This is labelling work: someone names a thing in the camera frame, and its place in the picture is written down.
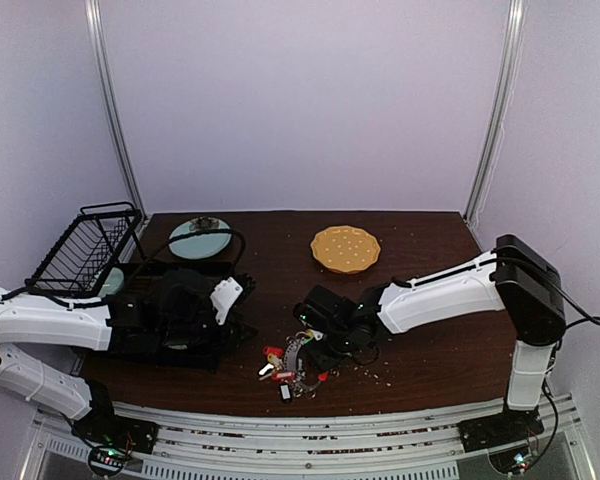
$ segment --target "scalloped yellow plate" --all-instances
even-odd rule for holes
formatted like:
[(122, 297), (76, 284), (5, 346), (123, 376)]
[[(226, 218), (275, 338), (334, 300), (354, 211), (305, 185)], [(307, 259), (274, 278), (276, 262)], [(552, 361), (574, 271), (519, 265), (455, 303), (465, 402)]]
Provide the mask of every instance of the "scalloped yellow plate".
[(366, 230), (350, 225), (329, 227), (311, 242), (313, 258), (336, 273), (358, 273), (378, 261), (380, 245)]

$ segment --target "white wall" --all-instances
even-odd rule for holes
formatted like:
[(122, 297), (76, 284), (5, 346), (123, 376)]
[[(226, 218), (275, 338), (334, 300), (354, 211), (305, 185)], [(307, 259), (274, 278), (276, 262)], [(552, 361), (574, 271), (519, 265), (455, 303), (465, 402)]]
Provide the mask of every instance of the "white wall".
[(108, 0), (149, 211), (462, 210), (507, 0)]
[[(484, 246), (517, 233), (600, 314), (600, 1), (530, 3), (478, 233)], [(600, 461), (600, 328), (569, 332), (552, 379), (573, 392)]]
[[(82, 0), (0, 1), (0, 286), (33, 273), (79, 206), (126, 198), (101, 98)], [(33, 414), (0, 391), (0, 479)]]

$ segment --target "wooden table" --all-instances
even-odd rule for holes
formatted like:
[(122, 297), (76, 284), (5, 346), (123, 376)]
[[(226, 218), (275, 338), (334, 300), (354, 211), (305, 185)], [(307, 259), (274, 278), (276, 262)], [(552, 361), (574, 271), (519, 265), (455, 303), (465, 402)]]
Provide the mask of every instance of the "wooden table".
[[(502, 397), (511, 369), (515, 330), (505, 312), (479, 313), (416, 328), (382, 345), (367, 367), (345, 363), (313, 399), (283, 404), (277, 385), (259, 382), (266, 345), (285, 345), (299, 331), (293, 306), (320, 283), (357, 300), (392, 276), (409, 279), (454, 266), (479, 253), (457, 213), (251, 212), (214, 214), (247, 237), (239, 265), (258, 282), (241, 306), (258, 337), (222, 360), (218, 372), (135, 365), (88, 358), (85, 378), (110, 389), (114, 400), (148, 407), (246, 416), (338, 416), (389, 413)], [(150, 252), (180, 223), (197, 214), (154, 215), (142, 237)], [(311, 256), (315, 233), (353, 225), (375, 235), (378, 263), (357, 275), (324, 270)], [(219, 257), (234, 253), (232, 244)], [(161, 260), (175, 261), (168, 250)]]

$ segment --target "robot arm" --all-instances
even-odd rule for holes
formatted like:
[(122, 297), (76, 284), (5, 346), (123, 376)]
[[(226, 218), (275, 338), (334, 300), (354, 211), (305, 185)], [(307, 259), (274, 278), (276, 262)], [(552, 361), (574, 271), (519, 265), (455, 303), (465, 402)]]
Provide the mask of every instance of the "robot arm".
[(365, 291), (358, 303), (316, 286), (294, 310), (324, 334), (307, 344), (311, 363), (328, 371), (389, 335), (460, 315), (506, 309), (517, 331), (507, 408), (533, 411), (556, 343), (565, 331), (555, 268), (513, 235), (473, 260), (407, 282)]
[[(150, 363), (214, 368), (223, 349), (244, 333), (233, 307), (253, 288), (248, 276), (215, 285), (192, 270), (164, 272), (146, 295), (57, 299), (0, 288), (0, 386), (74, 421), (74, 431), (94, 443), (149, 453), (157, 426), (115, 415), (103, 385), (66, 375), (11, 342), (88, 348), (104, 355)], [(85, 304), (97, 305), (84, 308)]]

